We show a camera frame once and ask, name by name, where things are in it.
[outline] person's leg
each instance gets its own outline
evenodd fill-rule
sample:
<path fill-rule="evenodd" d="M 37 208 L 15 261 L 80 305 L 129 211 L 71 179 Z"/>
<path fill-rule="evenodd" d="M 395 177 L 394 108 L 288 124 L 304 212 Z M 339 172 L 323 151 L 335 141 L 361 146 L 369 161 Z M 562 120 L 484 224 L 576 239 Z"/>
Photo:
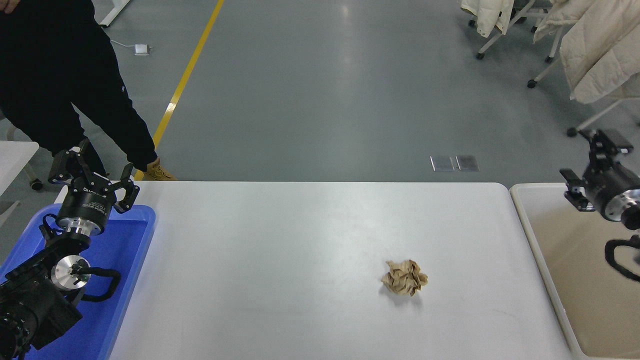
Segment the person's leg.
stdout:
<path fill-rule="evenodd" d="M 0 51 L 15 54 L 28 49 L 0 46 Z M 44 61 L 35 63 L 23 56 L 0 56 L 0 109 L 15 127 L 52 155 L 77 146 L 86 138 L 62 86 L 63 79 L 54 73 Z M 93 146 L 86 149 L 84 158 L 92 171 L 105 175 Z"/>
<path fill-rule="evenodd" d="M 113 139 L 137 169 L 146 171 L 157 159 L 155 145 L 133 108 L 109 37 L 97 24 L 88 26 L 74 51 L 66 69 L 72 102 Z"/>

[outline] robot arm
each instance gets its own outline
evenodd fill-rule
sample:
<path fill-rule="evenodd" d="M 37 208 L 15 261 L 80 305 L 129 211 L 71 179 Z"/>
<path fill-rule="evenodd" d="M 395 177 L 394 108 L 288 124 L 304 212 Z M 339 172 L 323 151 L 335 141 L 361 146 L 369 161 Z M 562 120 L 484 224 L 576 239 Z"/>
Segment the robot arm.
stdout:
<path fill-rule="evenodd" d="M 120 282 L 116 270 L 91 267 L 80 253 L 90 246 L 89 236 L 104 232 L 111 208 L 128 211 L 140 188 L 129 178 L 132 164 L 116 183 L 91 172 L 83 159 L 87 144 L 85 140 L 80 149 L 55 156 L 49 182 L 69 181 L 67 196 L 57 215 L 43 219 L 44 249 L 6 274 L 0 284 L 0 360 L 24 359 L 31 346 L 41 349 L 64 335 L 82 318 L 76 309 L 79 301 L 106 300 Z M 121 188 L 125 196 L 118 201 L 115 192 Z M 48 217 L 55 218 L 59 229 L 48 224 Z M 84 293 L 91 276 L 111 278 L 104 294 Z"/>
<path fill-rule="evenodd" d="M 580 132 L 589 141 L 589 165 L 579 178 L 571 169 L 561 169 L 567 191 L 564 197 L 579 211 L 598 211 L 603 218 L 621 222 L 627 229 L 640 229 L 640 177 L 624 167 L 618 156 L 633 151 L 615 130 Z M 640 249 L 640 237 L 610 240 L 605 245 L 605 260 L 625 277 L 640 282 L 640 275 L 618 264 L 616 247 Z"/>

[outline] blue tray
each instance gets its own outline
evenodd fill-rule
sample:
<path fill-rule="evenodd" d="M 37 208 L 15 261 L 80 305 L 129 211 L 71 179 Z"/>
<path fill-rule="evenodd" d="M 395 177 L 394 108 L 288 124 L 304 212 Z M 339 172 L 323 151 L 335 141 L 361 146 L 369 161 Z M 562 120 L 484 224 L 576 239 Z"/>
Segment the blue tray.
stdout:
<path fill-rule="evenodd" d="M 60 204 L 53 204 L 34 215 L 0 268 L 0 282 L 5 280 L 6 273 L 44 248 L 44 239 L 38 226 L 42 224 L 45 214 L 57 214 L 59 210 Z M 148 206 L 134 205 L 124 214 L 118 214 L 115 210 L 111 212 L 104 233 L 92 236 L 91 246 L 81 255 L 91 266 L 118 270 L 122 275 L 118 289 L 110 299 L 103 302 L 81 301 L 77 308 L 83 315 L 82 320 L 41 350 L 32 348 L 26 356 L 27 360 L 108 359 L 147 255 L 155 222 L 156 213 Z M 109 281 L 110 279 L 93 276 L 86 285 L 86 293 L 103 294 Z"/>

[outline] boot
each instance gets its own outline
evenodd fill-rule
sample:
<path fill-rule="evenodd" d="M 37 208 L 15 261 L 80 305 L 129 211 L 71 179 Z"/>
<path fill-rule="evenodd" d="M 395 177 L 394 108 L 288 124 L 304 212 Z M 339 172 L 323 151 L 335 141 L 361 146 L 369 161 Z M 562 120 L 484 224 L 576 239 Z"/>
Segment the boot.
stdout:
<path fill-rule="evenodd" d="M 147 165 L 144 180 L 177 181 L 178 179 L 160 166 L 160 158 L 158 158 L 151 164 Z"/>

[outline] caster wheel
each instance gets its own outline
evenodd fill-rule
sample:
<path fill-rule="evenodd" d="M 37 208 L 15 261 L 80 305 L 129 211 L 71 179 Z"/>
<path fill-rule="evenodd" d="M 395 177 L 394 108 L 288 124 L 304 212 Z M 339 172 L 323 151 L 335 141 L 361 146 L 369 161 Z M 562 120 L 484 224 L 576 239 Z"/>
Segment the caster wheel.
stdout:
<path fill-rule="evenodd" d="M 31 185 L 31 188 L 37 192 L 42 190 L 43 187 L 42 181 L 40 181 L 40 179 L 35 179 L 34 181 L 30 182 L 29 185 Z"/>

